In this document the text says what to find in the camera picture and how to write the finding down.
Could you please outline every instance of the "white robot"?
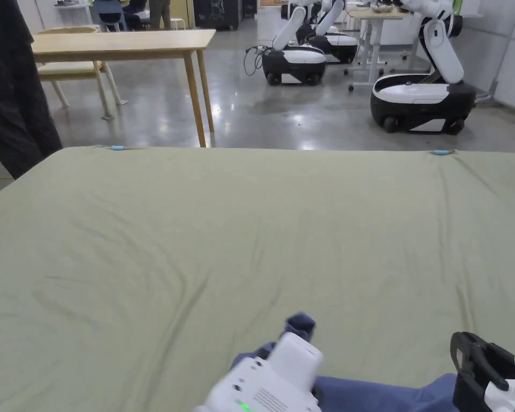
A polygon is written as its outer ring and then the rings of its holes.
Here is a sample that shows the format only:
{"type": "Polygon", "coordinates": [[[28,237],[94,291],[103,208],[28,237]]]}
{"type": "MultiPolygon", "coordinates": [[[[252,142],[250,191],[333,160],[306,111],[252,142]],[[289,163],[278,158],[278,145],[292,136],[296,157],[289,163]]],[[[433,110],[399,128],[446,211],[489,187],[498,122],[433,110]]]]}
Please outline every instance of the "white robot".
{"type": "Polygon", "coordinates": [[[373,87],[372,117],[388,133],[428,131],[457,135],[474,106],[475,90],[463,83],[464,69],[448,38],[458,36],[462,18],[453,12],[453,0],[393,0],[423,21],[420,42],[433,73],[381,77],[373,87]]]}
{"type": "Polygon", "coordinates": [[[326,56],[311,45],[293,45],[290,40],[306,21],[307,7],[316,0],[296,0],[296,8],[287,24],[273,40],[273,46],[263,51],[262,67],[267,83],[303,83],[318,85],[326,71],[326,56]]]}
{"type": "Polygon", "coordinates": [[[288,23],[273,41],[273,46],[263,51],[263,73],[267,83],[276,86],[281,83],[303,83],[318,85],[326,71],[327,63],[352,62],[357,52],[357,39],[332,31],[332,24],[343,12],[345,0],[324,0],[322,10],[326,12],[314,27],[308,23],[311,6],[317,0],[295,0],[288,23]],[[290,44],[296,36],[297,45],[290,44]]]}

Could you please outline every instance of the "black wheel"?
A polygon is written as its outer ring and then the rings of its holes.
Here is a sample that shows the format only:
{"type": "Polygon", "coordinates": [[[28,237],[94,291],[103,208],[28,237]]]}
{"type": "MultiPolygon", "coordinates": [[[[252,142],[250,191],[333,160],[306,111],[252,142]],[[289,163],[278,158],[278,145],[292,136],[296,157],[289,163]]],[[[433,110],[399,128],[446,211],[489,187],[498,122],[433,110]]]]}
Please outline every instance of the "black wheel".
{"type": "Polygon", "coordinates": [[[388,133],[393,133],[396,131],[397,127],[397,120],[396,118],[392,116],[386,117],[386,119],[383,121],[383,129],[388,133]]]}
{"type": "Polygon", "coordinates": [[[311,74],[307,77],[307,84],[309,86],[317,86],[321,82],[321,78],[318,74],[311,74]]]}
{"type": "Polygon", "coordinates": [[[274,73],[267,73],[267,83],[270,86],[278,86],[281,84],[281,78],[274,73]]]}
{"type": "Polygon", "coordinates": [[[462,119],[454,120],[446,128],[446,134],[456,136],[464,129],[465,122],[462,119]]]}

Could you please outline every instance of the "green bed sheet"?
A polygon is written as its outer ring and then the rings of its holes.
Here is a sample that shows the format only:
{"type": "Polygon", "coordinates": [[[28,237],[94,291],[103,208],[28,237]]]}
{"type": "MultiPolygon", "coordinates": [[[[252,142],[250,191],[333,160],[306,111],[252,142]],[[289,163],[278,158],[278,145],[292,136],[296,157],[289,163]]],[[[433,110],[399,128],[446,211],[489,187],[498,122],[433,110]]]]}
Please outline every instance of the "green bed sheet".
{"type": "Polygon", "coordinates": [[[298,311],[330,376],[515,351],[515,154],[70,148],[0,192],[0,411],[191,411],[298,311]]]}

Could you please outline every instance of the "table top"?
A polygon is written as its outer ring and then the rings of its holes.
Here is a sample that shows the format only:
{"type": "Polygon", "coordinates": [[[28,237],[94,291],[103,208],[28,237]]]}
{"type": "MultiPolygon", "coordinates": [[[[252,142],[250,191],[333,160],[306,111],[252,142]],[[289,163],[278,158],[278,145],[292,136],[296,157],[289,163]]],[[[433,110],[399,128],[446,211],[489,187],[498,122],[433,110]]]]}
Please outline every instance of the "table top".
{"type": "Polygon", "coordinates": [[[205,49],[215,30],[62,33],[34,36],[37,62],[84,60],[146,60],[180,57],[187,50],[205,49]]]}
{"type": "Polygon", "coordinates": [[[372,20],[372,19],[385,19],[385,20],[400,20],[404,17],[412,16],[410,13],[401,13],[399,10],[392,10],[389,13],[376,13],[370,8],[350,10],[349,16],[355,19],[372,20]]]}
{"type": "Polygon", "coordinates": [[[58,9],[84,9],[84,8],[89,7],[90,5],[88,3],[84,3],[84,4],[65,4],[65,5],[54,4],[54,6],[56,6],[58,9]]]}

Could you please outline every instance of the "wooden table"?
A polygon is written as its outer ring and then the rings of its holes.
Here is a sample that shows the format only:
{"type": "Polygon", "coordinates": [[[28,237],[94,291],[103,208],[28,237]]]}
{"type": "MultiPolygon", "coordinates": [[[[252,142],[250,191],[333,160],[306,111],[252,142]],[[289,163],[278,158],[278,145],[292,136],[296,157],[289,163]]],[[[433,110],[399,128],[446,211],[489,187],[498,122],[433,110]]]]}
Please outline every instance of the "wooden table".
{"type": "MultiPolygon", "coordinates": [[[[201,71],[204,102],[210,133],[214,132],[204,49],[215,30],[139,31],[119,33],[69,33],[34,36],[32,50],[38,63],[183,59],[189,82],[190,98],[196,120],[198,141],[206,147],[201,107],[194,77],[192,53],[196,52],[201,71]]],[[[98,84],[102,90],[101,77],[98,84]]]]}
{"type": "Polygon", "coordinates": [[[383,22],[385,20],[401,20],[404,17],[410,16],[408,13],[401,13],[398,10],[394,9],[389,13],[376,13],[372,11],[370,8],[359,9],[359,10],[350,10],[349,16],[354,19],[359,20],[368,20],[369,23],[366,25],[366,33],[365,33],[365,42],[364,42],[364,52],[363,59],[358,68],[350,68],[351,71],[370,71],[368,77],[368,83],[350,83],[349,91],[353,91],[354,86],[374,86],[376,80],[378,79],[378,57],[379,57],[379,47],[381,42],[381,31],[383,29],[383,22]],[[374,40],[374,44],[372,44],[372,29],[376,29],[376,38],[374,40]],[[370,48],[372,47],[372,62],[370,68],[367,67],[368,54],[370,48]]]}

